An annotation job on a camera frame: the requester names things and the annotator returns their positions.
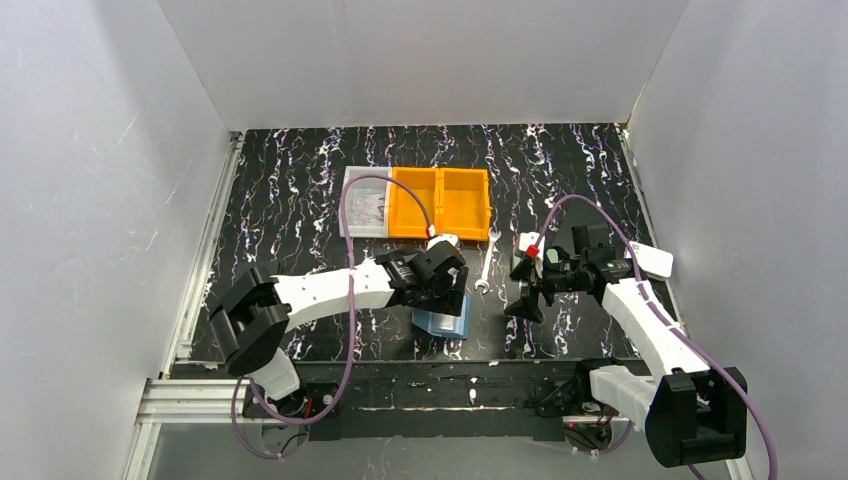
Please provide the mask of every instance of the silver wrench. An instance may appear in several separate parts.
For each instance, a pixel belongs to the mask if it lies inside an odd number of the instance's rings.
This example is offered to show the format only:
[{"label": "silver wrench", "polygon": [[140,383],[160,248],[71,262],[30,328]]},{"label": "silver wrench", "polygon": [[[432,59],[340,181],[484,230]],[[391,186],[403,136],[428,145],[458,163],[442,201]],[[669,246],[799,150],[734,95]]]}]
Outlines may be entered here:
[{"label": "silver wrench", "polygon": [[480,279],[474,282],[474,289],[479,290],[483,287],[483,295],[489,293],[489,267],[492,265],[492,251],[495,248],[495,242],[501,238],[501,232],[494,228],[489,229],[489,248],[486,249],[486,258],[483,260],[483,273],[480,274]]}]

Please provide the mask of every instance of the gray wall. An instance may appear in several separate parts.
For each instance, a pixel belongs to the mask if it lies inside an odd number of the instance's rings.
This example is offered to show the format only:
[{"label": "gray wall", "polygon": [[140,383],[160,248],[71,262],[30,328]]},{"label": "gray wall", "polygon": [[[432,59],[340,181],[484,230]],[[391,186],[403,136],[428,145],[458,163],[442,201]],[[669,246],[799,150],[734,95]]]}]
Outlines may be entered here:
[{"label": "gray wall", "polygon": [[[259,428],[245,426],[259,448]],[[618,425],[616,430],[623,430]],[[269,443],[285,435],[266,433]],[[615,452],[593,460],[563,445],[528,438],[367,438],[313,442],[283,463],[242,449],[230,425],[164,425],[150,480],[294,478],[298,480],[692,480],[687,468],[666,469],[634,433]],[[710,480],[729,478],[724,463],[701,467]]]},{"label": "gray wall", "polygon": [[159,0],[231,130],[626,121],[688,0]]},{"label": "gray wall", "polygon": [[0,32],[0,478],[119,478],[228,133],[155,0]]},{"label": "gray wall", "polygon": [[683,317],[746,375],[781,478],[845,478],[846,86],[845,2],[697,0],[631,123]]}]

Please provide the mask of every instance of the white box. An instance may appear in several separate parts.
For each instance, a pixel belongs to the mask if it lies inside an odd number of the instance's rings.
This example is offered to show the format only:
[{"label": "white box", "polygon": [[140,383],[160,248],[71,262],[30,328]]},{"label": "white box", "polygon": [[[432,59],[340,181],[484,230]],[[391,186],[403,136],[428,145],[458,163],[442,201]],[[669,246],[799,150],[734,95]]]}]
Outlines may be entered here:
[{"label": "white box", "polygon": [[[391,167],[345,167],[342,188],[347,182],[365,175],[392,176]],[[345,213],[351,238],[388,238],[389,237],[389,193],[391,182],[378,178],[366,178],[356,182],[347,192]],[[344,237],[342,222],[339,219],[339,235]]]}]

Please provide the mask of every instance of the orange bin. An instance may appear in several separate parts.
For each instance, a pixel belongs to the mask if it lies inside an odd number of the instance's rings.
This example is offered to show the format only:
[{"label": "orange bin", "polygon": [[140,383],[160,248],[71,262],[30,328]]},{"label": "orange bin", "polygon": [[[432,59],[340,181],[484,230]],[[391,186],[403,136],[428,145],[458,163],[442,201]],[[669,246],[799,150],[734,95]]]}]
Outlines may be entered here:
[{"label": "orange bin", "polygon": [[[463,240],[488,240],[492,218],[488,170],[395,167],[392,173],[421,197],[437,233],[453,233]],[[395,185],[391,187],[388,219],[389,237],[427,238],[418,204]]]}]

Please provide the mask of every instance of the marble pattern surface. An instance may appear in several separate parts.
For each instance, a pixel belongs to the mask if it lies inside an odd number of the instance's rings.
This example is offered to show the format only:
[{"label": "marble pattern surface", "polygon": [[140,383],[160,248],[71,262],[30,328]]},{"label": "marble pattern surface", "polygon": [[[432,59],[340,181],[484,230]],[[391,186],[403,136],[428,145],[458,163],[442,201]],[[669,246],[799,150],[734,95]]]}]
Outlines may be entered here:
[{"label": "marble pattern surface", "polygon": [[[496,244],[488,295],[472,292],[485,243],[464,242],[470,268],[471,335],[433,338],[412,326],[411,311],[393,307],[357,315],[357,360],[500,360],[633,357],[637,352],[615,323],[586,296],[561,295],[535,324],[503,315],[517,299],[508,255],[516,232],[533,231],[566,193],[596,199],[632,239],[651,244],[616,127],[611,124],[471,125],[253,130],[246,134],[227,205],[205,304],[214,304],[246,262],[278,261],[287,274],[346,266],[337,208],[345,167],[451,166],[490,172]],[[357,262],[415,240],[356,239]],[[667,303],[667,292],[658,294]],[[192,360],[220,361],[200,313]],[[341,360],[347,315],[289,333],[283,347],[302,361]]]}]

